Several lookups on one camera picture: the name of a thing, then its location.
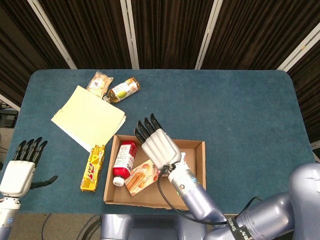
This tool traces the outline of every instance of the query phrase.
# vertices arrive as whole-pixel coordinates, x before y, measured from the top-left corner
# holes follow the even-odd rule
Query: table
[[[164,214],[103,202],[111,141],[96,192],[81,192],[89,153],[51,118],[95,69],[39,70],[30,78],[8,161],[23,140],[48,140],[33,181],[58,175],[52,185],[30,190],[23,213]],[[141,90],[114,105],[126,113],[118,134],[133,135],[138,120],[154,113],[173,139],[206,142],[206,186],[225,214],[238,213],[253,196],[288,190],[290,173],[313,155],[290,77],[278,70],[102,70],[111,87],[131,76]]]

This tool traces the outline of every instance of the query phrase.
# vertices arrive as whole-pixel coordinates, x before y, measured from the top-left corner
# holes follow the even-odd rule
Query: black curtain
[[[119,0],[40,0],[79,69],[130,69]]]
[[[276,69],[319,22],[319,0],[224,0],[202,69]]]
[[[33,72],[69,68],[27,1],[0,1],[0,94],[21,105]]]
[[[320,140],[320,41],[288,72],[311,143]]]
[[[194,69],[214,0],[132,0],[141,69]]]

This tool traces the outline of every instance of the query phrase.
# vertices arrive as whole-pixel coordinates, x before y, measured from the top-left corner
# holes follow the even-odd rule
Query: red bottle
[[[136,153],[137,145],[134,141],[122,142],[112,169],[114,185],[121,187],[124,185],[125,179],[130,177]]]

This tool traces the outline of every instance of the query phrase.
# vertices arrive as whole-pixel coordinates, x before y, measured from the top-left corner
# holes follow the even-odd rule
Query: plastic bottle
[[[121,187],[125,179],[131,175],[131,170],[135,162],[137,145],[134,141],[123,141],[112,169],[113,184]]]
[[[121,100],[129,97],[131,94],[140,90],[140,83],[137,81],[135,77],[130,77],[123,83],[111,88],[108,91],[108,94],[103,97],[108,103],[118,103]]]

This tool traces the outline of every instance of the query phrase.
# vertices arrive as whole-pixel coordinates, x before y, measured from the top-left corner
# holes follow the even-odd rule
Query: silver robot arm
[[[196,220],[224,222],[206,240],[272,240],[295,229],[294,240],[320,236],[320,164],[306,164],[290,178],[289,193],[278,193],[249,207],[236,219],[226,219],[188,166],[181,161],[176,144],[151,115],[134,133],[142,149],[160,170],[170,166],[168,179]]]
[[[30,189],[47,186],[58,178],[53,176],[48,181],[32,183],[38,161],[47,145],[47,141],[44,141],[38,146],[41,140],[42,137],[39,137],[35,141],[31,139],[21,142],[5,169],[0,184],[0,193],[4,196],[0,199],[0,240],[9,239],[21,206],[19,198],[26,195]]]

